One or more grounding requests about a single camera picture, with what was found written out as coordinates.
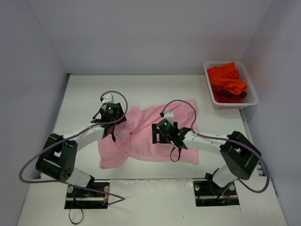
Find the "white plastic basket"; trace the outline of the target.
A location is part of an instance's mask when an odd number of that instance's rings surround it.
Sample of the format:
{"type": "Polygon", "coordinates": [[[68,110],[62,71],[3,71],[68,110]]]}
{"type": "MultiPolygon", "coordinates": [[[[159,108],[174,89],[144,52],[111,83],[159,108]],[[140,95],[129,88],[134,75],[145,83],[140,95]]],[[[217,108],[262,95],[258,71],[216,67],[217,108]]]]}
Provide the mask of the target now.
{"type": "Polygon", "coordinates": [[[204,63],[204,71],[205,71],[205,75],[206,75],[206,80],[209,86],[209,92],[211,95],[211,99],[212,99],[212,104],[214,106],[214,108],[216,109],[243,109],[246,108],[248,106],[252,106],[252,105],[256,105],[258,102],[258,98],[255,92],[255,89],[253,87],[252,81],[249,77],[249,74],[246,70],[246,68],[244,67],[244,65],[240,62],[234,62],[236,64],[236,68],[240,73],[240,77],[239,80],[245,82],[248,85],[247,90],[245,90],[245,92],[247,93],[247,96],[245,97],[245,99],[243,100],[243,103],[240,104],[235,104],[235,103],[218,103],[215,101],[214,99],[214,93],[219,93],[219,94],[223,94],[223,95],[231,95],[228,91],[226,90],[222,90],[221,88],[212,88],[210,81],[209,81],[209,77],[207,74],[207,69],[209,68],[213,68],[215,66],[222,66],[228,63],[231,63],[232,61],[211,61],[211,62],[205,62],[204,63]]]}

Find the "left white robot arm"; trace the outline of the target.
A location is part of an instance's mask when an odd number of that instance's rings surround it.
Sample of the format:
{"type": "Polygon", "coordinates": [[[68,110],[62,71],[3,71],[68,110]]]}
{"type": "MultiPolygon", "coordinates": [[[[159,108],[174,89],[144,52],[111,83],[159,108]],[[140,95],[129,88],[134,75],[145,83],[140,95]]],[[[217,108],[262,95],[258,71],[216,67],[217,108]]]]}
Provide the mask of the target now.
{"type": "Polygon", "coordinates": [[[39,172],[61,183],[77,186],[77,192],[85,198],[93,194],[95,179],[75,167],[77,152],[108,135],[111,135],[115,142],[115,126],[126,121],[120,103],[103,104],[97,114],[100,114],[101,118],[97,119],[94,116],[91,124],[82,131],[69,135],[51,134],[44,145],[47,151],[41,154],[36,162],[39,172]]]}

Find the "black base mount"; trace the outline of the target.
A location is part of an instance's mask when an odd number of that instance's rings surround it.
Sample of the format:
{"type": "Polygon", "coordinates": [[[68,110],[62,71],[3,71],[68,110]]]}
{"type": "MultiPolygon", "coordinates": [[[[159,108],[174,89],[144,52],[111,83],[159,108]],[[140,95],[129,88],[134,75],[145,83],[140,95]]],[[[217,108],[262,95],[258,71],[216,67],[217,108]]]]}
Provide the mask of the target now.
{"type": "Polygon", "coordinates": [[[216,186],[208,180],[193,181],[195,204],[197,207],[239,206],[236,187],[232,184],[222,195],[225,188],[216,186]]]}
{"type": "Polygon", "coordinates": [[[84,189],[67,187],[64,209],[107,209],[108,195],[100,192],[92,192],[84,189]]]}

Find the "dark red t shirt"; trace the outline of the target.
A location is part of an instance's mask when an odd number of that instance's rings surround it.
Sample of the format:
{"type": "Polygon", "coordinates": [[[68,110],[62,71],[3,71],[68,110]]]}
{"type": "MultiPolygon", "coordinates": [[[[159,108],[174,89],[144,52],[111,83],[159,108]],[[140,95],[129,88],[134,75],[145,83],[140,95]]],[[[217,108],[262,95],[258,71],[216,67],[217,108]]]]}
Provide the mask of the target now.
{"type": "Polygon", "coordinates": [[[243,100],[247,96],[246,92],[241,92],[239,95],[223,95],[219,93],[214,93],[214,99],[218,103],[243,103],[243,100]]]}

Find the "pink t shirt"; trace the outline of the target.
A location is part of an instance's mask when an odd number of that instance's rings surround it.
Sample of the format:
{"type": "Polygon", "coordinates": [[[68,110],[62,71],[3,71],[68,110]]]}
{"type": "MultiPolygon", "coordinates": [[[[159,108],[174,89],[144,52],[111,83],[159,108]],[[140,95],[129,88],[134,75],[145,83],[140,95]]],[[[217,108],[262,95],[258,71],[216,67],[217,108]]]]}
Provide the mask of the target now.
{"type": "Polygon", "coordinates": [[[140,161],[166,162],[179,159],[180,162],[198,164],[198,150],[183,150],[181,154],[173,151],[171,144],[153,144],[152,124],[161,121],[160,112],[170,110],[179,128],[193,127],[196,100],[186,102],[173,102],[170,105],[153,106],[146,109],[132,107],[126,115],[126,122],[117,125],[114,129],[114,139],[111,135],[98,141],[100,154],[100,168],[110,169],[121,166],[129,157],[140,161]]]}

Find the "orange t shirt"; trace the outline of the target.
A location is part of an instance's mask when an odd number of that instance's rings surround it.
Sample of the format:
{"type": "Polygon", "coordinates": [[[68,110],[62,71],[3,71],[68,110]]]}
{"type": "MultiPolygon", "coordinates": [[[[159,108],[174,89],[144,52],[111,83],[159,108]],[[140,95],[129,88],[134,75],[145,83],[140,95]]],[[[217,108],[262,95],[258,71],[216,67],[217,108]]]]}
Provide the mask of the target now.
{"type": "Polygon", "coordinates": [[[212,88],[221,88],[233,95],[240,95],[248,85],[239,80],[240,73],[234,62],[207,69],[212,88]]]}

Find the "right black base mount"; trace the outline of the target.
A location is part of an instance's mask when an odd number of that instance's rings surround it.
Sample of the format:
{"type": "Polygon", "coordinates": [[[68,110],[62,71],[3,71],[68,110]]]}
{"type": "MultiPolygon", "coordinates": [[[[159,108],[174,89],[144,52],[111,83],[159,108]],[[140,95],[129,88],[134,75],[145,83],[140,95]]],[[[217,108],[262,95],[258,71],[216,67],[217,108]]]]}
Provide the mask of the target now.
{"type": "Polygon", "coordinates": [[[239,206],[236,187],[232,184],[222,195],[225,188],[216,186],[208,180],[193,181],[195,204],[197,207],[239,206]]]}

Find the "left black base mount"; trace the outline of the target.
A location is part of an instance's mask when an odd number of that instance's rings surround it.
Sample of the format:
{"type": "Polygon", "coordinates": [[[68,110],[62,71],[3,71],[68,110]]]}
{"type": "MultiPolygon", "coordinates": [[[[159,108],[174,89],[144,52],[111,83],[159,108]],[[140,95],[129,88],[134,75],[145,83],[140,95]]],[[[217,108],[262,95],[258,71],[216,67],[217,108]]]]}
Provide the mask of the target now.
{"type": "Polygon", "coordinates": [[[107,209],[108,195],[100,192],[92,192],[84,189],[67,187],[64,209],[107,209]]]}

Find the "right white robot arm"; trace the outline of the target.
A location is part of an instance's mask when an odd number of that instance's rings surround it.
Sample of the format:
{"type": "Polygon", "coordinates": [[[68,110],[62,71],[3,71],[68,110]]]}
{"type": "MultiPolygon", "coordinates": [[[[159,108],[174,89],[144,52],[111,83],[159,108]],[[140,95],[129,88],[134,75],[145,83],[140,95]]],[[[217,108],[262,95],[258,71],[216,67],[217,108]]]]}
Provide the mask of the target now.
{"type": "Polygon", "coordinates": [[[182,150],[197,149],[221,154],[224,166],[208,174],[209,191],[219,194],[225,186],[237,179],[250,179],[261,153],[240,132],[234,131],[227,136],[201,135],[191,128],[177,128],[177,122],[171,124],[167,119],[152,124],[152,142],[154,144],[171,144],[177,149],[179,157],[182,150]]]}

